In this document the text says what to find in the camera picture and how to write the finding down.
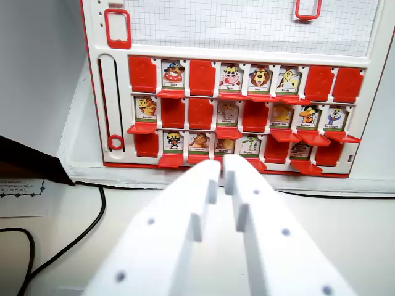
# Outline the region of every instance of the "grid paper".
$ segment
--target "grid paper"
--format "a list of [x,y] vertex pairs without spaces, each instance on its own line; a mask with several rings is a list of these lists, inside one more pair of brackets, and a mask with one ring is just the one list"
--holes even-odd
[[[301,0],[316,14],[318,0]],[[378,0],[125,0],[133,44],[365,57]]]

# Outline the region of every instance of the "black cable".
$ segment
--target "black cable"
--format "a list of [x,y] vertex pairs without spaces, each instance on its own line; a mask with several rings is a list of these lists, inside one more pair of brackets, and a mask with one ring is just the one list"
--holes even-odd
[[28,281],[28,277],[30,276],[31,270],[33,269],[33,262],[35,261],[35,254],[36,254],[35,240],[34,240],[32,234],[23,228],[16,228],[16,227],[1,228],[0,233],[2,233],[2,232],[22,232],[22,233],[26,234],[26,236],[29,240],[29,245],[30,245],[29,264],[27,266],[25,279],[23,280],[23,284],[22,284],[22,285],[24,285]]
[[81,233],[71,243],[66,245],[62,250],[60,250],[60,252],[58,252],[55,256],[53,256],[51,259],[49,259],[46,263],[42,264],[37,269],[35,269],[34,272],[32,272],[31,270],[33,268],[33,262],[34,262],[34,259],[35,259],[35,241],[34,241],[33,236],[31,235],[31,233],[28,232],[26,229],[23,229],[23,228],[4,228],[4,229],[0,229],[0,232],[20,231],[20,232],[23,232],[24,234],[26,234],[26,236],[29,238],[29,243],[30,243],[29,265],[28,265],[28,268],[27,268],[25,280],[23,281],[23,284],[22,284],[22,286],[19,289],[18,296],[24,296],[25,295],[25,291],[26,291],[29,283],[31,282],[31,280],[33,280],[37,276],[37,274],[42,272],[45,268],[47,268],[49,265],[51,265],[56,260],[58,260],[65,252],[70,250],[79,241],[81,241],[97,225],[97,223],[103,217],[104,211],[106,210],[106,196],[104,194],[104,189],[103,189],[102,186],[95,186],[95,187],[99,187],[99,192],[100,192],[100,197],[101,197],[101,209],[100,209],[99,215],[89,225],[89,227],[84,230],[83,233]]

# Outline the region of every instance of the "white wall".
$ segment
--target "white wall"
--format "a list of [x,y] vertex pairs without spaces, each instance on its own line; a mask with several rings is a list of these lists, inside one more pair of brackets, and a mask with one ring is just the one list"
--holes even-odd
[[86,55],[78,0],[0,1],[0,135],[56,155]]

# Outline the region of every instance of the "cartoon dog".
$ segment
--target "cartoon dog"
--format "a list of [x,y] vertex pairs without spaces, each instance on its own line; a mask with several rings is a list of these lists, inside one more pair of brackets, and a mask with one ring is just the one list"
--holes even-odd
[[287,82],[290,82],[294,88],[297,88],[297,80],[293,78],[293,77],[298,77],[297,74],[293,74],[291,69],[287,68],[284,74],[280,74],[279,76],[282,75],[283,75],[283,79],[281,79],[280,84],[277,86],[277,88],[283,88],[284,84]]
[[232,119],[237,116],[237,108],[230,103],[223,104],[218,108],[218,114],[222,115],[224,119]]
[[295,145],[292,146],[292,153],[299,153],[299,152],[303,153],[309,147],[310,147],[310,145],[308,145],[305,142],[301,141],[301,142],[296,143]]
[[177,65],[176,63],[171,63],[164,71],[164,80],[176,83],[183,82],[183,77],[181,74],[184,73],[185,67]]
[[216,149],[233,150],[235,147],[235,140],[231,139],[218,139]]
[[341,112],[341,108],[339,106],[336,106],[335,108],[333,108],[332,114],[328,115],[328,119],[329,119],[328,124],[329,125],[332,125],[334,121],[341,119],[340,112]]
[[303,123],[314,123],[314,115],[319,112],[317,105],[306,106],[300,113],[303,117]]
[[250,74],[251,83],[254,86],[260,87],[265,85],[270,80],[270,73],[262,66]]
[[275,106],[273,108],[274,121],[288,122],[291,115],[291,107],[285,105]]
[[167,139],[171,147],[179,147],[178,144],[181,141],[181,135],[177,131],[169,131],[167,134]]
[[142,99],[137,100],[137,103],[141,113],[146,115],[155,115],[156,103],[150,97],[143,97]]
[[222,77],[222,80],[220,82],[221,85],[241,85],[240,82],[240,77],[239,77],[239,70],[235,67],[234,64],[231,64],[230,66],[227,66],[224,69],[225,74]]
[[208,148],[209,146],[207,145],[208,138],[204,133],[198,134],[189,146],[193,146],[195,148]]

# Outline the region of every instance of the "cartoon duck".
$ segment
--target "cartoon duck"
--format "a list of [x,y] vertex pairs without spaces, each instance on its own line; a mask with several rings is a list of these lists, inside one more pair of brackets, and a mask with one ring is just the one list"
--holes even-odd
[[208,138],[204,133],[198,134],[194,139],[190,146],[193,146],[195,148],[208,148],[209,146],[207,145]]
[[319,112],[317,105],[310,105],[303,108],[300,116],[303,117],[303,123],[314,123],[314,115]]
[[171,63],[164,71],[164,80],[176,83],[183,82],[183,77],[181,74],[184,73],[185,67],[177,65],[176,63]]
[[220,82],[220,86],[225,84],[225,85],[241,85],[240,82],[240,77],[239,77],[239,70],[235,67],[234,64],[231,64],[230,66],[227,66],[224,69],[225,74],[222,77],[222,80]]
[[171,147],[178,147],[178,144],[181,141],[181,135],[177,131],[170,131],[167,134],[167,139]]
[[333,108],[333,111],[331,114],[328,115],[329,125],[332,125],[334,121],[340,120],[341,119],[341,108],[339,106],[336,106]]

